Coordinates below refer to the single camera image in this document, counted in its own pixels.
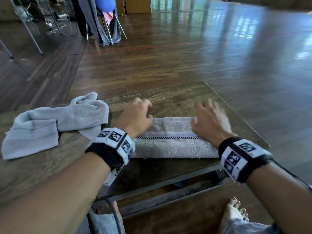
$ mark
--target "wooden table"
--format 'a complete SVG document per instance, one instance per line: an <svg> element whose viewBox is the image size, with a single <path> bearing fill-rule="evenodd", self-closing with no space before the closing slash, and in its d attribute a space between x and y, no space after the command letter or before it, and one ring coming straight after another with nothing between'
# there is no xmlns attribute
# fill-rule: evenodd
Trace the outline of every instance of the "wooden table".
<svg viewBox="0 0 312 234"><path fill-rule="evenodd" d="M113 98L100 98L109 105L109 125L114 125L124 106L134 98L148 98L153 103L154 117L195 116L194 103L206 98L217 101L225 108L232 130L263 148L269 145L234 110L232 110L205 82L147 90ZM21 112L0 114L0 141L4 132ZM77 131L62 133L58 147L19 159L0 160L0 204L21 196L36 183L65 168L80 157L89 143ZM132 159L123 168L109 190L111 200L120 200L156 189L190 177L220 168L218 159Z"/></svg>

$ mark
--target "white towel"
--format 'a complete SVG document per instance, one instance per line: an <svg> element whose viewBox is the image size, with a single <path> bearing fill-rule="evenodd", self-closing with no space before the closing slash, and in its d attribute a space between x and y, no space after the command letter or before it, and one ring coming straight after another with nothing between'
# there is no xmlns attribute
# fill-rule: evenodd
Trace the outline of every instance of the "white towel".
<svg viewBox="0 0 312 234"><path fill-rule="evenodd" d="M137 138L133 158L218 158L218 151L192 131L192 117L154 118Z"/></svg>
<svg viewBox="0 0 312 234"><path fill-rule="evenodd" d="M59 145L58 132L79 130L90 140L108 122L108 105L97 93L74 98L67 107L37 108L19 114L2 143L3 159L28 156Z"/></svg>

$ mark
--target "foot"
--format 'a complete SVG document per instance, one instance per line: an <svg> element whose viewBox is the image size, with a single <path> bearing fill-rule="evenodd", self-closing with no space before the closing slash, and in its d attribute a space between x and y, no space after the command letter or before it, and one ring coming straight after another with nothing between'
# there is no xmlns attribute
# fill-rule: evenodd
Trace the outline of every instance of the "foot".
<svg viewBox="0 0 312 234"><path fill-rule="evenodd" d="M244 208L238 209L239 206L240 202L233 197L224 210L223 218L219 226L219 233L224 233L228 224L235 218L249 222L248 213Z"/></svg>

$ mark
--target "pink cloth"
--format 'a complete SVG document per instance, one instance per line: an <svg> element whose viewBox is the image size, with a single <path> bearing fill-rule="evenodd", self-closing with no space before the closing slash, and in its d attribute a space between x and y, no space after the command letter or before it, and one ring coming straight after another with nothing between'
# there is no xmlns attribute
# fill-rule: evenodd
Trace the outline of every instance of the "pink cloth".
<svg viewBox="0 0 312 234"><path fill-rule="evenodd" d="M106 21L107 21L107 24L109 25L110 24L110 22L113 20L113 18L114 18L114 16L113 16L113 12L111 11L111 12L104 12L104 11L102 11L102 13L103 13L103 15L104 15L104 17L105 17L105 19L106 19Z"/></svg>

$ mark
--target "hand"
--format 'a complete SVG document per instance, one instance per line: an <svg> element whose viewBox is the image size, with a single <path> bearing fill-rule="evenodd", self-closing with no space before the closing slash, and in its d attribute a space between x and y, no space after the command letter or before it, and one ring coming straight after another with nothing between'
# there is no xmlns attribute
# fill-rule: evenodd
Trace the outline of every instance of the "hand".
<svg viewBox="0 0 312 234"><path fill-rule="evenodd" d="M227 138L237 136L223 108L208 99L202 104L195 103L196 117L192 118L192 131L201 139L212 143L216 148Z"/></svg>
<svg viewBox="0 0 312 234"><path fill-rule="evenodd" d="M135 98L124 108L115 127L127 132L131 139L143 134L153 122L153 116L147 114L152 106L148 99L142 101L140 98Z"/></svg>

